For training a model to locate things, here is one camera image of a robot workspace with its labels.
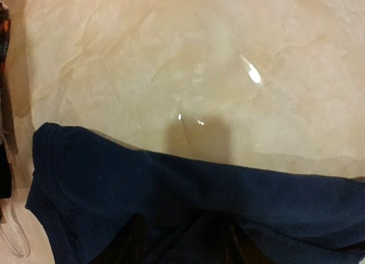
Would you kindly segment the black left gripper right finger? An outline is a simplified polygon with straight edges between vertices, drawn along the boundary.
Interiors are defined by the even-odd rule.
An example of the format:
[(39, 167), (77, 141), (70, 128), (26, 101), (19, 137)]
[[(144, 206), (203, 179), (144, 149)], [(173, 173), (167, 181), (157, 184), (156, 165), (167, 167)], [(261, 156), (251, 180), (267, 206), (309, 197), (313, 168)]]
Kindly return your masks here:
[(225, 263), (275, 264), (230, 218), (225, 220)]

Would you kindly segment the dark blue garment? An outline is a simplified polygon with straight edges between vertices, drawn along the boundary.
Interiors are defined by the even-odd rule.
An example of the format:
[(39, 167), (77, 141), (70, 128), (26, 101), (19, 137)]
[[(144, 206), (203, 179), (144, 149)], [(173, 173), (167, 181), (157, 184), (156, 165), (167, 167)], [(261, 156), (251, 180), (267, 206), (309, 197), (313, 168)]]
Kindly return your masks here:
[(225, 220), (275, 263), (364, 259), (364, 181), (185, 159), (46, 123), (26, 208), (56, 263), (91, 263), (135, 214), (143, 263), (225, 263)]

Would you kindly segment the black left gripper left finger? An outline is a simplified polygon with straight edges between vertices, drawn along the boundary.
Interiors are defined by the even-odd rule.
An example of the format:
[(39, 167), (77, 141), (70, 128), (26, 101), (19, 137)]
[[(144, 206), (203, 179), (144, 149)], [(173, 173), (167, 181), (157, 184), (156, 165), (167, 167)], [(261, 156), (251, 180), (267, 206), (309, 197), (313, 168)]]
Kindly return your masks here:
[(146, 234), (144, 217), (135, 214), (91, 264), (143, 263)]

